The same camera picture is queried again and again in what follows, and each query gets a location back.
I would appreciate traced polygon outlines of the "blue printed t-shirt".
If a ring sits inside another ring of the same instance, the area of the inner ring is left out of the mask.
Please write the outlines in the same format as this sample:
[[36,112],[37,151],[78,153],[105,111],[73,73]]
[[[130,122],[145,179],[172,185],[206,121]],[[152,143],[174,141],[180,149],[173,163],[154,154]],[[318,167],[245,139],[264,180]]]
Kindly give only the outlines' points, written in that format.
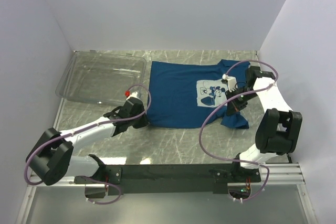
[[200,128],[208,115],[227,99],[223,74],[228,72],[242,85],[248,67],[248,62],[235,60],[204,66],[152,62],[149,83],[152,99],[147,111],[150,124],[173,129]]

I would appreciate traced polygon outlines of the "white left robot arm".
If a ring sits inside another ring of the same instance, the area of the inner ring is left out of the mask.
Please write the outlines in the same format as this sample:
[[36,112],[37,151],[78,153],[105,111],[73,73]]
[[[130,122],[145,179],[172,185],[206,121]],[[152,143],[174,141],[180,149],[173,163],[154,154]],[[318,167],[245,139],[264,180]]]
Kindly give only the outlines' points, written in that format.
[[31,169],[40,183],[47,186],[59,182],[65,176],[86,176],[99,183],[105,176],[105,164],[95,155],[74,156],[83,147],[105,138],[148,125],[143,102],[130,96],[124,105],[113,109],[97,120],[74,129],[57,131],[47,129],[26,158],[25,169]]

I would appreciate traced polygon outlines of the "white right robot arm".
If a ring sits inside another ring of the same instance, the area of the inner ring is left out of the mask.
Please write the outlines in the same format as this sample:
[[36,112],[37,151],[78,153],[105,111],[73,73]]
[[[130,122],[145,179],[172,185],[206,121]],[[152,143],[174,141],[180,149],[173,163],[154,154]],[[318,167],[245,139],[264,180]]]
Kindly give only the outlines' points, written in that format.
[[237,115],[248,105],[248,101],[259,97],[264,116],[256,131],[255,144],[239,153],[233,162],[230,175],[235,181],[243,181],[259,164],[269,159],[292,153],[297,145],[302,124],[302,114],[295,112],[285,102],[273,72],[262,71],[251,66],[246,70],[245,85],[238,87],[235,77],[223,75],[223,82],[228,85],[226,98],[235,99],[227,103],[226,114]]

